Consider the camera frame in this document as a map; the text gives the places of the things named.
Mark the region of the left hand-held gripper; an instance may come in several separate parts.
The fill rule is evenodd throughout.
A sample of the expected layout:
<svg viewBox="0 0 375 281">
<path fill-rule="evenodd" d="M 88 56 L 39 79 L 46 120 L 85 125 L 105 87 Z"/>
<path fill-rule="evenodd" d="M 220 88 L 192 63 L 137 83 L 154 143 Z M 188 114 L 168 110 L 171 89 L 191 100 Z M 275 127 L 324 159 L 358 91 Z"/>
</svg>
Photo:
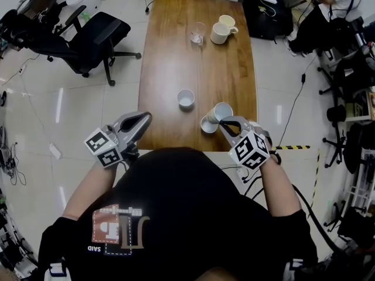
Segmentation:
<svg viewBox="0 0 375 281">
<path fill-rule="evenodd" d="M 151 122 L 150 112 L 135 111 L 124 114 L 112 125 L 97 128 L 84 140 L 84 145 L 103 168 L 109 168 L 119 162 L 130 166 L 139 157 L 135 143 L 142 138 Z"/>
</svg>

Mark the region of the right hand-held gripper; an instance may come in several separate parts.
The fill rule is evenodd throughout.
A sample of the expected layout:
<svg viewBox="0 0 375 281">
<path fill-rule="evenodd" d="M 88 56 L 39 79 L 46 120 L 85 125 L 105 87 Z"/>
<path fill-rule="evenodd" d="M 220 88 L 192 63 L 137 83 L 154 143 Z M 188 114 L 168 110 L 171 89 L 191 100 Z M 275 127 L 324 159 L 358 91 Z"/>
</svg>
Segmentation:
<svg viewBox="0 0 375 281">
<path fill-rule="evenodd" d="M 270 158 L 267 132 L 258 134 L 255 129 L 259 127 L 243 116 L 227 116 L 219 124 L 220 131 L 231 146 L 229 156 L 236 164 L 252 171 L 259 169 Z"/>
</svg>

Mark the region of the white paper cup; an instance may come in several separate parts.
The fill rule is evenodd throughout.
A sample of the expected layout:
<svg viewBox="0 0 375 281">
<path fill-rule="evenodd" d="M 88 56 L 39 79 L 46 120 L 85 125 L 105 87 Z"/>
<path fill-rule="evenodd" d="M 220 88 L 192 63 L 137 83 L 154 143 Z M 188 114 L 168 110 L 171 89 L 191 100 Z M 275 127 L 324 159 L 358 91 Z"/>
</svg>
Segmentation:
<svg viewBox="0 0 375 281">
<path fill-rule="evenodd" d="M 177 101 L 182 111 L 191 111 L 195 104 L 195 94 L 189 89 L 181 89 L 177 94 Z"/>
<path fill-rule="evenodd" d="M 207 116 L 204 116 L 200 121 L 201 130 L 206 134 L 213 134 L 218 129 L 218 124 L 211 123 Z"/>
<path fill-rule="evenodd" d="M 226 102 L 220 102 L 207 113 L 207 120 L 211 124 L 219 124 L 222 119 L 229 116 L 233 116 L 232 107 Z"/>
</svg>

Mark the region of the person's right forearm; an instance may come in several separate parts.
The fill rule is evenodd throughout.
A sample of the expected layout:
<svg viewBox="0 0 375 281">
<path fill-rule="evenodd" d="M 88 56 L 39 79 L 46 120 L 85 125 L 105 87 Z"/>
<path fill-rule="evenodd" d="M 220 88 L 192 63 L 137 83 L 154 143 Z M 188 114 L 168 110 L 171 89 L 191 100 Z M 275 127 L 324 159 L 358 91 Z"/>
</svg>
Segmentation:
<svg viewBox="0 0 375 281">
<path fill-rule="evenodd" d="M 261 167 L 267 208 L 273 217 L 286 217 L 301 210 L 301 203 L 287 174 L 273 158 Z"/>
</svg>

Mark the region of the person's left forearm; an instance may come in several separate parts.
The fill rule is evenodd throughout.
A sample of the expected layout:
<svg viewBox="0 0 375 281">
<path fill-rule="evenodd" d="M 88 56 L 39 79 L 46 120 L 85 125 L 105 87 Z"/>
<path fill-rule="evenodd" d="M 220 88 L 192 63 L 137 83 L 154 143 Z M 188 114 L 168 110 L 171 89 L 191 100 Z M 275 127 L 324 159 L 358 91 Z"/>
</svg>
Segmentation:
<svg viewBox="0 0 375 281">
<path fill-rule="evenodd" d="M 93 202 L 113 188 L 119 162 L 108 168 L 95 163 L 75 189 L 63 211 L 62 217 L 77 221 Z"/>
</svg>

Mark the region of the white power strip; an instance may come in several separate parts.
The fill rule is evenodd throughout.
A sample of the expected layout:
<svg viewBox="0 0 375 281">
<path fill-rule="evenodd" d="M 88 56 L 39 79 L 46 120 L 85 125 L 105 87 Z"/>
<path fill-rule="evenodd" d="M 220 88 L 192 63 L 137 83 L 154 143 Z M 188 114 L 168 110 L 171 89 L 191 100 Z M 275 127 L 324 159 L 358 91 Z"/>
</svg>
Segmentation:
<svg viewBox="0 0 375 281">
<path fill-rule="evenodd" d="M 246 184 L 248 183 L 249 181 L 249 177 L 250 177 L 250 173 L 247 169 L 244 169 L 244 168 L 237 168 L 236 169 L 236 173 L 238 175 L 238 178 L 240 179 L 240 181 L 243 183 L 243 184 Z"/>
</svg>

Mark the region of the wooden table with metal legs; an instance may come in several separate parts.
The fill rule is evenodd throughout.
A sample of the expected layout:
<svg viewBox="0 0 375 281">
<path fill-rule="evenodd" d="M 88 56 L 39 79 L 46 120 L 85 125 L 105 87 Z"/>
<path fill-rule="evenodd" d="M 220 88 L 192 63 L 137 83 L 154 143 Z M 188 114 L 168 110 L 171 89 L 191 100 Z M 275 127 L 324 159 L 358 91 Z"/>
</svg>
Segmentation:
<svg viewBox="0 0 375 281">
<path fill-rule="evenodd" d="M 224 44 L 210 40 L 219 17 L 229 15 L 238 33 Z M 195 22 L 206 25 L 202 46 L 190 39 Z M 179 108 L 177 94 L 195 94 L 191 111 Z M 241 3 L 228 0 L 154 0 L 148 23 L 139 84 L 138 109 L 152 114 L 152 123 L 138 147 L 155 150 L 190 147 L 224 152 L 229 144 L 221 132 L 206 134 L 201 119 L 218 103 L 236 115 L 257 118 L 257 95 L 251 40 Z"/>
</svg>

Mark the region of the white power adapter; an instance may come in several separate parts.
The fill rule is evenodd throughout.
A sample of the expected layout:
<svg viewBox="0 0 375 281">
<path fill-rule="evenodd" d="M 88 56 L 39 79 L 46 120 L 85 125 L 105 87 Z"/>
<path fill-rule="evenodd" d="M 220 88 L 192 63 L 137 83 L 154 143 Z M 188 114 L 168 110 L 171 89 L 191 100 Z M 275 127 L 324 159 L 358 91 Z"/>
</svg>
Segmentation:
<svg viewBox="0 0 375 281">
<path fill-rule="evenodd" d="M 49 145 L 49 150 L 51 152 L 51 154 L 57 159 L 61 159 L 62 157 L 62 153 L 60 150 L 58 150 L 58 148 L 53 144 L 53 143 L 50 143 Z"/>
</svg>

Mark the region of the person's black printed T-shirt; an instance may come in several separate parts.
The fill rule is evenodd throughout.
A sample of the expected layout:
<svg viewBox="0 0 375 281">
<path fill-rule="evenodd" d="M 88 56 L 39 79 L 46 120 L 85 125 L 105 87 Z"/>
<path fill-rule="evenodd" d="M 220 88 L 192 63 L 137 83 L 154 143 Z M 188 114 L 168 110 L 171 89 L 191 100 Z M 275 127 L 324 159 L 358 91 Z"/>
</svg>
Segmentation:
<svg viewBox="0 0 375 281">
<path fill-rule="evenodd" d="M 273 217 L 203 152 L 138 158 L 75 221 L 42 234 L 37 281 L 281 281 L 318 256 L 303 209 Z"/>
</svg>

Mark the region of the cream ceramic mug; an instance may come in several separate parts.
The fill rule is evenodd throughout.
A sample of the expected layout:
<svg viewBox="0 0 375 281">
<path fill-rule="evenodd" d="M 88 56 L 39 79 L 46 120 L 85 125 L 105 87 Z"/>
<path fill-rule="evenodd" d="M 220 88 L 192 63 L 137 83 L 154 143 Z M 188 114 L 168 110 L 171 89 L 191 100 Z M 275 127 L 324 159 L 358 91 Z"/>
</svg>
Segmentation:
<svg viewBox="0 0 375 281">
<path fill-rule="evenodd" d="M 229 15 L 222 15 L 219 17 L 219 23 L 226 25 L 229 28 L 235 27 L 236 21 Z"/>
<path fill-rule="evenodd" d="M 238 28 L 235 26 L 228 27 L 223 23 L 215 23 L 212 27 L 210 40 L 214 44 L 224 44 L 231 34 L 236 33 L 238 33 Z"/>
</svg>

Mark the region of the black office chair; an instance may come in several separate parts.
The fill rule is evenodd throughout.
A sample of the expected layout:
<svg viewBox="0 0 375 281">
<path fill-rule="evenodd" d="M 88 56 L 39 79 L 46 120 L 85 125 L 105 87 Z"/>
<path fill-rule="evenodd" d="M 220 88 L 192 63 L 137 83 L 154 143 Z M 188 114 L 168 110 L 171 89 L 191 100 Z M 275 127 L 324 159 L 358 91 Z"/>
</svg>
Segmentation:
<svg viewBox="0 0 375 281">
<path fill-rule="evenodd" d="M 337 142 L 332 142 L 326 138 L 322 139 L 323 143 L 327 143 L 335 147 L 335 152 L 329 163 L 325 163 L 325 168 L 329 168 L 336 162 L 338 165 L 342 162 L 349 173 L 354 174 L 359 168 L 362 154 L 362 137 L 363 125 L 354 123 L 347 131 L 346 136 L 340 136 L 338 124 L 334 123 Z"/>
<path fill-rule="evenodd" d="M 41 28 L 52 33 L 64 32 L 66 28 L 59 23 L 60 12 L 46 8 L 32 19 L 16 9 L 4 14 L 0 19 L 0 60 L 4 58 L 7 50 L 20 51 L 25 47 L 22 36 L 26 36 L 30 29 Z"/>
<path fill-rule="evenodd" d="M 367 44 L 343 57 L 333 72 L 322 67 L 317 70 L 323 73 L 330 85 L 326 90 L 319 90 L 319 95 L 331 91 L 334 97 L 351 102 L 359 92 L 375 86 L 375 58 Z"/>
<path fill-rule="evenodd" d="M 337 234 L 343 238 L 350 238 L 360 248 L 370 248 L 375 244 L 375 217 L 364 216 L 364 208 L 349 206 L 346 211 L 346 202 L 342 200 L 342 207 L 333 203 L 334 217 L 331 222 L 325 222 L 324 227 L 330 227 L 332 232 L 338 227 Z"/>
<path fill-rule="evenodd" d="M 66 21 L 65 27 L 53 34 L 49 57 L 63 59 L 70 68 L 84 78 L 100 63 L 104 64 L 105 75 L 109 86 L 115 86 L 111 78 L 110 67 L 116 57 L 142 57 L 139 52 L 116 51 L 115 46 L 127 37 L 131 28 L 129 24 L 105 12 L 97 12 L 82 26 L 75 11 Z"/>
</svg>

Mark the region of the clear glass cup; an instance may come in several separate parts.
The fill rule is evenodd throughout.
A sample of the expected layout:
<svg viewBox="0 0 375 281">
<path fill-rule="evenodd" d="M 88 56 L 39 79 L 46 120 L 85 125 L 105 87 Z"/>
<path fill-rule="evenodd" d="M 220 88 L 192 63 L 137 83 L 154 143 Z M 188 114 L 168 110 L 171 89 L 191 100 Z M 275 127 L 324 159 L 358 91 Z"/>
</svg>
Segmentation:
<svg viewBox="0 0 375 281">
<path fill-rule="evenodd" d="M 193 43 L 198 44 L 199 46 L 203 45 L 205 34 L 206 25 L 204 23 L 195 22 L 190 27 L 190 39 Z"/>
</svg>

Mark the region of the black trash bin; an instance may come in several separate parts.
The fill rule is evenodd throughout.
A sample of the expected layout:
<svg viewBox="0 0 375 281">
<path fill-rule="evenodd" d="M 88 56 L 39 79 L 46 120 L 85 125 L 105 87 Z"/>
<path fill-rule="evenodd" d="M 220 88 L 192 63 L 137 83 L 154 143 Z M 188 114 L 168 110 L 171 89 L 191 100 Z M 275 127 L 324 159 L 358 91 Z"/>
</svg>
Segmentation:
<svg viewBox="0 0 375 281">
<path fill-rule="evenodd" d="M 344 122 L 346 120 L 346 108 L 344 105 L 329 108 L 326 116 L 330 122 Z"/>
</svg>

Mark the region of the black cabinet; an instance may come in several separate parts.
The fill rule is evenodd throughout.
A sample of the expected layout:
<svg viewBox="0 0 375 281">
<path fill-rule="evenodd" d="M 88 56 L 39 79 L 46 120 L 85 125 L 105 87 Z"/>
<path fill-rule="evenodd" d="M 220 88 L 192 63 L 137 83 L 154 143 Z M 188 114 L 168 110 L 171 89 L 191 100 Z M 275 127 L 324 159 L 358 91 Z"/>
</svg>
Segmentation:
<svg viewBox="0 0 375 281">
<path fill-rule="evenodd" d="M 244 0 L 242 5 L 250 37 L 274 40 L 292 33 L 292 12 L 282 1 L 272 4 L 263 0 Z"/>
</svg>

